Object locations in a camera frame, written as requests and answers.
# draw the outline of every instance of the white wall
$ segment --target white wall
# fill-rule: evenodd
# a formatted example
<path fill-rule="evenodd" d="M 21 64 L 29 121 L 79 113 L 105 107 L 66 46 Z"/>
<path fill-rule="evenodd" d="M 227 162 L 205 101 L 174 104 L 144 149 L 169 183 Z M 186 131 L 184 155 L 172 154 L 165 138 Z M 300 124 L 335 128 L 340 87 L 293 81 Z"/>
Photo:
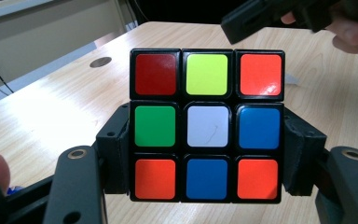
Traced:
<path fill-rule="evenodd" d="M 0 17 L 0 74 L 9 82 L 102 36 L 124 33 L 116 0 L 52 1 L 9 14 Z"/>

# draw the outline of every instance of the lime green sticker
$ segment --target lime green sticker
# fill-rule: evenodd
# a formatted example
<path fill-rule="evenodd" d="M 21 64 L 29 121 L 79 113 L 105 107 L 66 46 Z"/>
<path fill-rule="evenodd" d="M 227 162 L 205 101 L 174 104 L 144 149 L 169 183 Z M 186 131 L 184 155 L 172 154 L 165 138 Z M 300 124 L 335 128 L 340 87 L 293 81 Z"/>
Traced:
<path fill-rule="evenodd" d="M 136 107 L 135 144 L 138 147 L 172 147 L 175 144 L 175 109 L 157 105 Z"/>
<path fill-rule="evenodd" d="M 191 54 L 187 57 L 186 91 L 190 95 L 227 93 L 228 58 L 224 54 Z"/>

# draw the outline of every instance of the blue sticker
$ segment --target blue sticker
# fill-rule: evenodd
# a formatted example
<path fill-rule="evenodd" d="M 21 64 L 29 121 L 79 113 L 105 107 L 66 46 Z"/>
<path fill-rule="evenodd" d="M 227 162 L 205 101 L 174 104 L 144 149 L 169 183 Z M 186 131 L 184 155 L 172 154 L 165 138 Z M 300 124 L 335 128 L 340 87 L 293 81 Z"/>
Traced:
<path fill-rule="evenodd" d="M 276 108 L 243 107 L 239 113 L 239 145 L 243 149 L 277 149 L 281 113 Z"/>
<path fill-rule="evenodd" d="M 227 161 L 191 159 L 187 164 L 189 199 L 224 200 L 227 197 Z"/>

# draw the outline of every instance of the cube face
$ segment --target cube face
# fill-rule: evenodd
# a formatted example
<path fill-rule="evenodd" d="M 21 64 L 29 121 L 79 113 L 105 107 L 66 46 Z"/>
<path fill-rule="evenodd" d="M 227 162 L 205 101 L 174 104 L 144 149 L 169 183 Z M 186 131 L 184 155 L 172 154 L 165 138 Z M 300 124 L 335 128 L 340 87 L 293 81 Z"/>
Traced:
<path fill-rule="evenodd" d="M 237 94 L 241 99 L 279 102 L 284 96 L 284 53 L 237 49 Z"/>
<path fill-rule="evenodd" d="M 282 105 L 241 105 L 237 111 L 240 150 L 279 148 L 282 137 Z"/>
<path fill-rule="evenodd" d="M 176 58 L 172 54 L 140 54 L 136 58 L 135 91 L 140 95 L 176 93 Z"/>
<path fill-rule="evenodd" d="M 227 147 L 230 110 L 226 105 L 192 104 L 186 110 L 189 147 Z"/>
<path fill-rule="evenodd" d="M 279 203 L 284 53 L 133 49 L 133 201 Z"/>
<path fill-rule="evenodd" d="M 135 49 L 130 58 L 130 98 L 173 99 L 179 92 L 179 49 Z"/>
<path fill-rule="evenodd" d="M 232 58 L 229 49 L 183 49 L 183 95 L 190 100 L 227 99 Z"/>
<path fill-rule="evenodd" d="M 223 201 L 228 196 L 227 183 L 228 162 L 226 160 L 194 158 L 186 162 L 187 200 Z"/>
<path fill-rule="evenodd" d="M 278 163 L 275 160 L 240 159 L 237 195 L 240 199 L 274 200 L 278 196 Z"/>
<path fill-rule="evenodd" d="M 141 159 L 135 163 L 135 196 L 139 199 L 171 200 L 176 192 L 173 160 Z"/>
<path fill-rule="evenodd" d="M 175 109 L 168 105 L 135 108 L 135 144 L 138 147 L 172 147 L 176 141 Z"/>
<path fill-rule="evenodd" d="M 186 92 L 190 95 L 227 94 L 227 56 L 192 54 L 187 57 Z"/>

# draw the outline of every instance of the black device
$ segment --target black device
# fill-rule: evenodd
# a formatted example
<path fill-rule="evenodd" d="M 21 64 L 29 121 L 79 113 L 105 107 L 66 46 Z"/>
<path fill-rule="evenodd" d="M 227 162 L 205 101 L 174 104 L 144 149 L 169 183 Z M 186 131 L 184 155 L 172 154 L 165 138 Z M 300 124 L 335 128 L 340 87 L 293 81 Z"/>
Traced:
<path fill-rule="evenodd" d="M 313 33 L 319 32 L 332 22 L 329 8 L 338 0 L 248 0 L 221 22 L 221 27 L 231 44 L 270 26 L 289 12 L 296 22 Z M 358 0 L 341 1 L 349 18 L 358 21 Z"/>
<path fill-rule="evenodd" d="M 286 191 L 310 196 L 315 185 L 321 223 L 358 223 L 358 149 L 327 151 L 326 135 L 289 109 L 284 113 Z M 0 223 L 106 223 L 104 194 L 129 192 L 128 121 L 125 104 L 92 146 L 61 154 L 55 175 L 8 197 L 0 191 Z"/>

